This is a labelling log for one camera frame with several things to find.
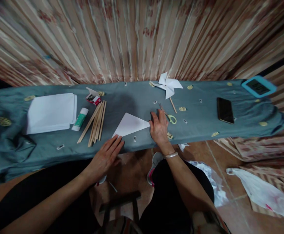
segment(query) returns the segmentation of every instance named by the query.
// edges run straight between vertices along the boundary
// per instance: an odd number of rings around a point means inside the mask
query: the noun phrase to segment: yellow scissors handle
[[[172,124],[176,124],[176,123],[177,123],[177,119],[176,119],[173,115],[167,115],[167,116],[168,116],[169,121],[170,121]]]

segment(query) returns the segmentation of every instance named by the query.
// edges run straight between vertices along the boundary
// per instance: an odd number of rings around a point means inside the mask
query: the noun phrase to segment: silver bracelet
[[[173,154],[164,155],[163,157],[165,159],[167,159],[167,158],[172,158],[172,157],[177,156],[177,155],[179,155],[178,152],[174,152]]]

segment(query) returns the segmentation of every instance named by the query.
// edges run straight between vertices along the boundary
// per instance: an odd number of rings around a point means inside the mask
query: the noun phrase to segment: blue-gray cloth
[[[124,82],[102,85],[75,86],[30,86],[0,90],[0,117],[9,119],[10,126],[0,126],[0,183],[19,175],[52,166],[61,162],[91,158],[102,144],[115,132],[122,117],[127,112],[145,121],[151,119],[150,112],[159,108],[159,103],[168,114],[177,119],[169,124],[168,132],[173,135],[172,144],[211,140],[224,137],[267,137],[284,129],[284,113],[265,97],[257,100],[241,87],[244,80],[193,82],[181,81],[183,89],[174,89],[173,103],[165,100],[165,91],[152,87],[148,81]],[[85,97],[86,87],[103,91],[102,100],[107,101],[101,141],[88,147],[91,129],[82,143],[77,141],[95,110],[95,106]],[[27,111],[31,101],[28,96],[45,96],[61,93],[74,93],[78,97],[77,114],[82,107],[89,113],[79,132],[61,130],[24,136],[21,133],[26,124]],[[232,102],[234,124],[218,120],[217,97]],[[123,137],[123,152],[137,151],[154,147],[156,144],[149,134],[149,128]]]

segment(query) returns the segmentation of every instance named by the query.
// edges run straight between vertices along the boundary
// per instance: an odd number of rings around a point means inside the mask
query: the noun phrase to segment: glue stick
[[[73,125],[73,127],[71,128],[71,130],[74,130],[74,131],[79,131],[82,124],[83,124],[83,121],[84,119],[86,118],[87,114],[88,114],[89,110],[87,108],[82,108],[79,115],[78,115],[78,118],[77,118],[77,121],[76,123]]]

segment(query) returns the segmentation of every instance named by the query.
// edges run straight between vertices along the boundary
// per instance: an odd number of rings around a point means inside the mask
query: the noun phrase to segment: white plastic bag
[[[222,190],[222,179],[211,167],[209,167],[203,162],[196,162],[196,161],[187,161],[187,162],[197,167],[198,169],[201,169],[208,177],[213,188],[215,207],[223,206],[229,202],[225,192]]]
[[[179,148],[180,148],[180,150],[182,151],[182,152],[184,152],[184,148],[186,147],[186,146],[189,146],[187,143],[182,143],[182,144],[178,144],[178,146],[179,146]]]
[[[249,196],[257,205],[284,216],[284,193],[258,176],[239,168],[228,168],[226,173],[236,175]]]

